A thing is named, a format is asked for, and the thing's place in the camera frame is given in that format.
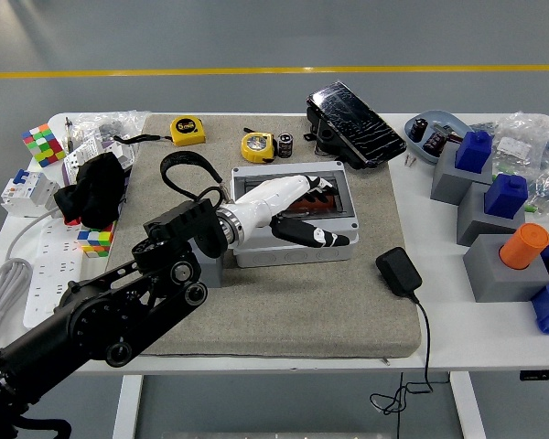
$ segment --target circuit breaker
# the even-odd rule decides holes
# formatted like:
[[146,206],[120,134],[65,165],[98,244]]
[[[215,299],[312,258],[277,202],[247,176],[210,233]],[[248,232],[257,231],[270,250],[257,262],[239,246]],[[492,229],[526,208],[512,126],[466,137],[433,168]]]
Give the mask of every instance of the circuit breaker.
[[59,185],[42,172],[20,169],[2,192],[2,206],[16,217],[36,218],[57,207],[53,194]]

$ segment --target orange cup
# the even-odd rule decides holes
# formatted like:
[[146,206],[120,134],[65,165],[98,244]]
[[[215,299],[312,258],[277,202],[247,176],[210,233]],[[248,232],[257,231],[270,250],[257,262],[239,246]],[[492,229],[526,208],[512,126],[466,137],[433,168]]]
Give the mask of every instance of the orange cup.
[[499,255],[507,267],[523,270],[549,245],[549,233],[539,224],[522,224],[501,247]]

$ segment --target robotic arm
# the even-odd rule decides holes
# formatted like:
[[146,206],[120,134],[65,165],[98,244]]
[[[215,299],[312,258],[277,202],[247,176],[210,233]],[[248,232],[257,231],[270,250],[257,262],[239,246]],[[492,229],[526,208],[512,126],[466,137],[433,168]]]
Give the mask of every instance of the robotic arm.
[[[235,203],[216,208],[207,198],[188,200],[147,222],[147,238],[132,249],[133,261],[94,279],[70,282],[53,316],[0,349],[0,439],[15,438],[16,427],[69,437],[64,421],[33,421],[22,414],[90,359],[115,368],[126,365],[203,304],[208,289],[199,281],[201,269],[189,240],[217,258],[243,244],[255,228],[270,224],[275,236],[292,242],[348,245],[344,236],[280,216],[305,194],[330,189],[319,177],[277,178]],[[140,276],[126,282],[135,272]],[[123,286],[112,287],[122,279]]]

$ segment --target white cable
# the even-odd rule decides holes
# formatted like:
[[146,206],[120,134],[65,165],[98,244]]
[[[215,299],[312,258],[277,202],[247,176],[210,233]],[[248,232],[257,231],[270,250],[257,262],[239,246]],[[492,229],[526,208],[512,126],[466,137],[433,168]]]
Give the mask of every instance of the white cable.
[[32,266],[28,261],[20,258],[10,258],[14,246],[31,227],[58,211],[58,208],[33,219],[12,240],[6,251],[5,262],[0,266],[0,320],[8,308],[23,294],[26,294],[32,277]]

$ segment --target yellow line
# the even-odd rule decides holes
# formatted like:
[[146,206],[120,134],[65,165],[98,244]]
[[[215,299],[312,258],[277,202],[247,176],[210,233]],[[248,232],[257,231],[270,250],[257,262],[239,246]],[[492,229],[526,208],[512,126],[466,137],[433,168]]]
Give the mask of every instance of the yellow line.
[[441,73],[441,72],[549,71],[549,64],[435,65],[435,66],[330,66],[330,67],[232,67],[207,69],[126,69],[0,71],[0,80],[43,78],[100,78],[130,76],[265,75],[301,73]]

